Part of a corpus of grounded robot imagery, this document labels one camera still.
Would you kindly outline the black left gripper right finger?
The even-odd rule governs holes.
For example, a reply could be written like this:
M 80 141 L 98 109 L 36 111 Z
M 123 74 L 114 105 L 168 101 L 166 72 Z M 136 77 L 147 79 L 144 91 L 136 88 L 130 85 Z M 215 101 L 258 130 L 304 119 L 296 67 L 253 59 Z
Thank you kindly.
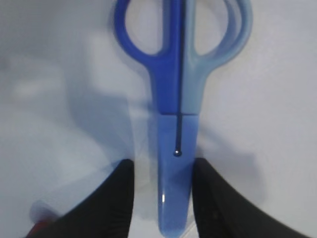
M 302 238 L 239 194 L 204 158 L 193 166 L 192 196 L 201 238 Z

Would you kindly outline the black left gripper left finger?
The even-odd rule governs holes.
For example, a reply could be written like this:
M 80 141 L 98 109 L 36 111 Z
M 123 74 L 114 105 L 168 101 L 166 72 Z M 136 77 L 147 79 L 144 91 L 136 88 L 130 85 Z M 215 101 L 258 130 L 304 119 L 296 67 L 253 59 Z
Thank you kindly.
M 122 160 L 84 201 L 54 222 L 37 223 L 29 238 L 126 238 L 133 213 L 134 162 Z

